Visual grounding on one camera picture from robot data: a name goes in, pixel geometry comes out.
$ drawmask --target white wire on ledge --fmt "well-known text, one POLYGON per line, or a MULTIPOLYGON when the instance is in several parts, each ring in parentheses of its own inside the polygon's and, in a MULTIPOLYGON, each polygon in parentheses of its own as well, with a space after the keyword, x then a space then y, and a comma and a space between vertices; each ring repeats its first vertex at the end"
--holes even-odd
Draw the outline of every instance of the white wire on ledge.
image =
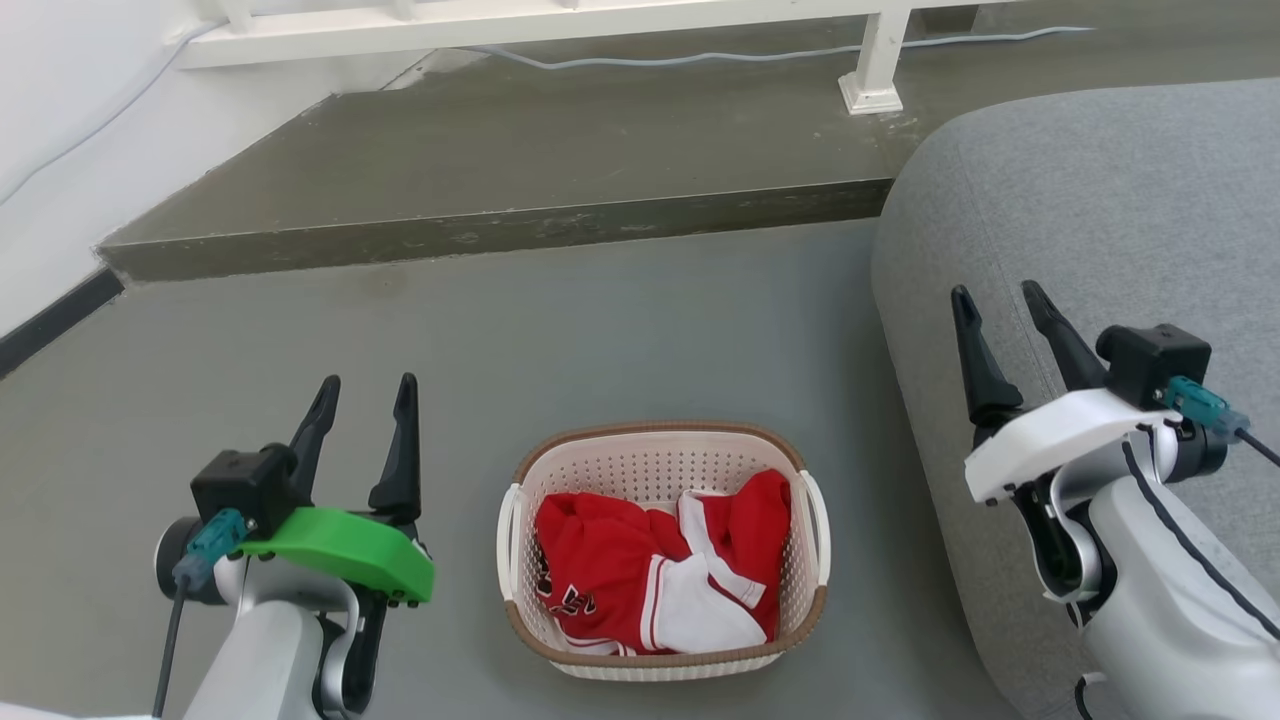
MULTIPOLYGON (((169 69, 178 54, 182 53, 183 47, 188 42, 200 37, 201 35, 214 29, 225 23, 209 23, 195 28, 186 35, 183 35, 178 42, 174 44, 173 50, 169 53, 168 58, 154 74, 141 83, 140 90, 132 94, 124 102, 116 106, 114 110, 106 113, 104 118, 97 122, 93 128, 82 135, 78 140, 68 145, 61 151, 51 155, 50 158, 41 160, 40 163, 33 163, 31 169, 17 173, 18 179, 15 182, 0 184, 0 206, 4 206, 10 197, 18 193, 19 190, 26 186, 31 178, 36 177, 36 173, 44 170, 49 165, 52 165, 58 160, 70 154, 73 150, 88 142, 93 136, 102 132, 102 129, 115 122, 116 118, 124 114, 125 110, 133 106, 134 102, 151 90, 151 86, 160 79, 160 76, 169 69)), ((959 45, 961 42, 1016 42, 1021 40, 1033 40, 1036 37, 1043 37, 1046 35, 1059 35, 1064 32, 1088 32, 1093 28, 1091 27, 1047 27, 1032 32, 1024 32, 1020 35, 957 35, 951 37, 937 37, 932 40, 911 40, 902 44, 902 47, 934 47, 938 45, 959 45)), ((686 65, 689 63, 700 63, 703 60, 733 60, 740 63, 776 63, 778 60, 796 60, 800 58, 822 58, 824 55, 840 55, 842 53, 856 53, 861 50, 860 45, 845 45, 841 47, 826 47, 822 50, 800 50, 796 53, 780 53, 776 55, 739 55, 735 53, 700 53, 698 55, 689 55, 687 58, 667 58, 660 60, 627 60, 622 58, 584 58, 581 60, 566 60, 563 63, 541 63, 531 58, 525 58, 524 55, 517 55, 515 53, 503 50, 502 47, 495 47, 492 45, 483 45, 476 47, 467 47, 467 50, 474 50, 476 53, 484 53, 486 55, 495 55, 498 58, 507 58, 508 60, 515 60, 517 63, 524 63, 535 68, 544 70, 563 70, 567 68, 581 68, 585 65, 614 65, 622 68, 667 68, 672 65, 686 65)))
MULTIPOLYGON (((1019 35, 956 35, 951 37, 934 37, 931 40, 910 40, 904 42, 902 47, 936 47, 938 45, 959 45, 961 42, 1018 42, 1023 40, 1033 40, 1037 37, 1043 37, 1046 35, 1059 35, 1064 32, 1088 32, 1091 29, 1093 28, 1046 27, 1019 35)), ((586 65, 613 65, 618 68, 669 68, 672 65, 687 65, 690 63, 700 63, 703 60, 733 60, 737 63, 776 63, 778 60, 797 60, 800 58, 822 58, 826 55, 858 53, 861 49, 863 49, 861 45, 844 45, 840 47, 823 47, 822 50, 799 50, 796 53, 778 53, 776 55, 699 53, 698 55, 689 55, 685 58, 664 58, 659 60, 627 60, 623 58, 584 58, 581 60, 564 60, 563 63, 543 63, 539 60, 534 60, 532 58, 517 55, 509 50, 503 50, 502 47, 497 47, 493 45, 477 45, 475 47, 466 47, 466 50, 474 50, 476 53, 484 53, 485 55, 495 55, 498 58, 506 58, 508 60, 515 60, 517 63, 522 63, 525 65, 530 65, 543 70, 564 70, 568 68, 582 68, 586 65)))

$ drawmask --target laundry basket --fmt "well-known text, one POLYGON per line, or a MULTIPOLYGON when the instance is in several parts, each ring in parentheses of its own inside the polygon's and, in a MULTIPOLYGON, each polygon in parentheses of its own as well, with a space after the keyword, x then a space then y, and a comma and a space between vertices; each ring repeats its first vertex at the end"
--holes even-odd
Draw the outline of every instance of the laundry basket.
POLYGON ((730 423, 644 423, 558 436, 531 452, 498 515, 498 585, 507 618, 530 648, 570 675, 595 680, 692 680, 764 667, 818 624, 831 571, 827 507, 800 455, 776 434, 730 423), (538 600, 534 515, 557 492, 594 492, 643 507, 673 509, 686 489, 735 493, 760 470, 791 482, 791 534, 783 548, 777 639, 755 647, 641 657, 570 652, 538 600))

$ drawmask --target gray fabric upholstery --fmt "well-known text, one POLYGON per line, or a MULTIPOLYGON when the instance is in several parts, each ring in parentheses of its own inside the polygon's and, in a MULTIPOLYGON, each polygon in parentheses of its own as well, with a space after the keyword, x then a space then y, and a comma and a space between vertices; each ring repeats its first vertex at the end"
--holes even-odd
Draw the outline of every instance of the gray fabric upholstery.
MULTIPOLYGON (((1277 119, 1275 79, 1024 100, 946 124, 890 195, 876 300, 974 641, 1028 717, 1075 717, 1071 685, 1094 667, 1039 597, 1014 507, 966 492, 947 293, 969 287, 1029 405, 1064 388, 1021 301, 1028 278, 1091 342, 1110 324, 1160 322, 1208 340, 1206 384, 1280 443, 1277 119)), ((1280 597, 1280 470, 1240 445, 1175 492, 1280 597)))

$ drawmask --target black cable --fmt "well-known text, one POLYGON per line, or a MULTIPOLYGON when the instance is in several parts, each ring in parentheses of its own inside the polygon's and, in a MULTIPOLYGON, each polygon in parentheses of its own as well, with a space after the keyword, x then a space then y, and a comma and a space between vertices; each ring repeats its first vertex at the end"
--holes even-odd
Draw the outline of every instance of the black cable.
POLYGON ((1275 462, 1276 466, 1280 468, 1280 455, 1277 455, 1276 451, 1271 450, 1270 447, 1262 445, 1261 439, 1251 436, 1249 430, 1245 430, 1244 428, 1236 428, 1235 434, 1244 442, 1249 443, 1249 447, 1257 450, 1258 452, 1262 454, 1263 457, 1275 462))
POLYGON ((1161 502, 1160 498, 1156 497, 1155 491, 1151 489, 1147 477, 1142 474, 1142 468, 1138 468, 1138 460, 1134 459, 1133 446, 1129 445, 1129 441, 1124 441, 1124 460, 1129 465, 1129 473, 1138 480, 1138 489, 1142 491, 1142 496, 1147 498, 1147 502, 1151 505, 1152 510, 1156 511, 1156 516, 1165 524, 1165 528, 1169 528, 1169 532, 1174 533, 1174 537, 1178 538, 1178 544, 1183 546, 1187 555, 1190 555, 1192 559, 1201 564, 1201 568, 1204 569, 1204 573, 1210 577, 1210 579, 1217 583, 1217 587, 1226 591, 1226 594, 1231 596, 1231 600, 1240 606, 1240 610, 1244 610, 1251 618, 1257 620, 1267 634, 1280 641, 1280 628, 1277 628, 1270 618, 1263 615, 1261 610, 1254 607, 1253 603, 1249 602, 1249 598, 1244 597, 1244 593, 1235 589, 1235 585, 1233 585, 1231 582, 1228 580, 1212 562, 1210 562, 1208 557, 1204 557, 1204 553, 1201 552, 1190 538, 1187 537, 1187 533, 1178 527, 1178 523, 1174 521, 1174 516, 1169 514, 1169 509, 1165 507, 1165 503, 1161 502))
POLYGON ((1080 679, 1075 682, 1075 711, 1079 712, 1080 717, 1084 720, 1093 720, 1093 716, 1089 715, 1089 708, 1084 707, 1085 685, 1088 685, 1088 683, 1084 682, 1084 675, 1080 675, 1080 679))
POLYGON ((178 623, 182 621, 182 603, 187 600, 187 578, 178 579, 178 589, 173 593, 173 612, 169 614, 169 634, 164 641, 164 659, 160 660, 160 684, 156 687, 156 702, 151 707, 152 717, 164 716, 164 700, 169 694, 169 675, 173 673, 173 651, 178 646, 178 623))

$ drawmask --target white basket handle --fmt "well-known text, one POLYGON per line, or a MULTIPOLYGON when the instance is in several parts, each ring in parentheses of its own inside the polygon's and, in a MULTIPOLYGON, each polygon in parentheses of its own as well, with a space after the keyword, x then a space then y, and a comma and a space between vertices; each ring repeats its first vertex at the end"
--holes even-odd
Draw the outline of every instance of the white basket handle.
POLYGON ((818 584, 826 585, 831 577, 831 523, 827 520, 827 502, 822 500, 818 483, 809 470, 800 470, 800 479, 809 493, 809 507, 813 510, 814 532, 818 534, 818 584))
POLYGON ((512 564, 513 544, 516 543, 516 516, 520 503, 520 484, 512 483, 507 488, 507 496, 502 498, 502 510, 498 511, 498 588, 502 589, 502 598, 507 602, 516 600, 512 594, 512 585, 516 582, 516 568, 512 564))

